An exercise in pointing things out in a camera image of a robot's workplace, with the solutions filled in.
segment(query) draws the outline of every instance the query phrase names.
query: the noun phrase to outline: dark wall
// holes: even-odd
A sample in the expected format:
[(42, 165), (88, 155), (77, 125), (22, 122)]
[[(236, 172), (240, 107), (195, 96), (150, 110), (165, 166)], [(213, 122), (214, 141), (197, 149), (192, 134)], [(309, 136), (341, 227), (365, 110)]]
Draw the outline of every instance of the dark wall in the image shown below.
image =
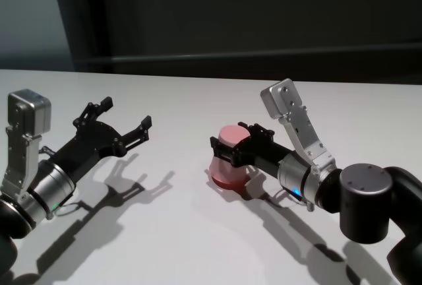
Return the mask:
[(256, 51), (422, 38), (422, 0), (104, 0), (114, 55)]

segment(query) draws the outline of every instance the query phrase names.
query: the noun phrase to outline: gray wall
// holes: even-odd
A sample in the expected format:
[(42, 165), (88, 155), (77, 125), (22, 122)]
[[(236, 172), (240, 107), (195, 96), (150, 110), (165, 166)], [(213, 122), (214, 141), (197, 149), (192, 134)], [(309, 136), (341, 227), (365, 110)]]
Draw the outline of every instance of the gray wall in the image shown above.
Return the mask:
[(57, 0), (0, 0), (0, 69), (73, 70)]

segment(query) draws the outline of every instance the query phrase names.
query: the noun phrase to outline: silver cylindrical joint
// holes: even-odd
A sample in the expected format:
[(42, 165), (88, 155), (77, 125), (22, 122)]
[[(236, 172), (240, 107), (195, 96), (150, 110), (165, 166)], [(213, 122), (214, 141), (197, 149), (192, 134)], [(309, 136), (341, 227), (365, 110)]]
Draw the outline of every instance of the silver cylindrical joint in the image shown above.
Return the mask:
[(43, 206), (28, 192), (20, 196), (18, 204), (36, 224), (39, 224), (47, 216)]
[(47, 160), (39, 163), (34, 183), (36, 186), (33, 190), (47, 205), (48, 212), (55, 210), (75, 190), (69, 176), (59, 166)]
[(280, 161), (278, 180), (280, 184), (301, 196), (301, 185), (309, 165), (295, 152), (291, 152)]

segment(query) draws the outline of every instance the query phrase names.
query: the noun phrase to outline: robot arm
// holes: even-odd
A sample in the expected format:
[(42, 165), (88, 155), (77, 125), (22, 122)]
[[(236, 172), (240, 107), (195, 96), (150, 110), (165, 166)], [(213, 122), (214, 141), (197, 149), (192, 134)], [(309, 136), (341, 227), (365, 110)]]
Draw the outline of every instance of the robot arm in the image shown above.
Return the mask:
[(406, 237), (388, 255), (394, 275), (403, 284), (422, 278), (422, 183), (399, 168), (355, 164), (344, 170), (319, 140), (307, 109), (289, 79), (263, 90), (261, 98), (273, 119), (286, 128), (295, 151), (274, 143), (274, 132), (247, 126), (250, 136), (234, 147), (211, 138), (214, 156), (238, 168), (254, 165), (278, 178), (281, 186), (303, 201), (340, 213), (343, 234), (358, 243), (376, 243), (388, 233), (391, 218)]
[[(3, 253), (16, 251), (10, 238), (24, 238), (43, 219), (52, 218), (53, 211), (73, 195), (76, 183), (102, 158), (122, 157), (149, 140), (150, 116), (126, 135), (97, 121), (111, 107), (110, 97), (100, 104), (89, 103), (73, 121), (76, 135), (54, 152), (46, 146), (39, 150), (41, 134), (50, 129), (50, 101), (28, 89), (9, 94), (9, 162), (0, 187), (0, 243), (6, 248), (2, 248)], [(38, 163), (39, 153), (50, 157)], [(9, 257), (2, 260), (0, 274), (16, 259), (16, 255)]]

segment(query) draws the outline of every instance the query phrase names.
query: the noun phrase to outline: black cylindrical joint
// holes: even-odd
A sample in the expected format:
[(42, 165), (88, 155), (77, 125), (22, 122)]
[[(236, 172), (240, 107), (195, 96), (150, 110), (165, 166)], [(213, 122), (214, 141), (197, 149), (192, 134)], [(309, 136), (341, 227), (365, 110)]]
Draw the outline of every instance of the black cylindrical joint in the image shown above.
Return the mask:
[(376, 243), (388, 233), (392, 178), (384, 169), (355, 164), (340, 174), (340, 229), (352, 241)]

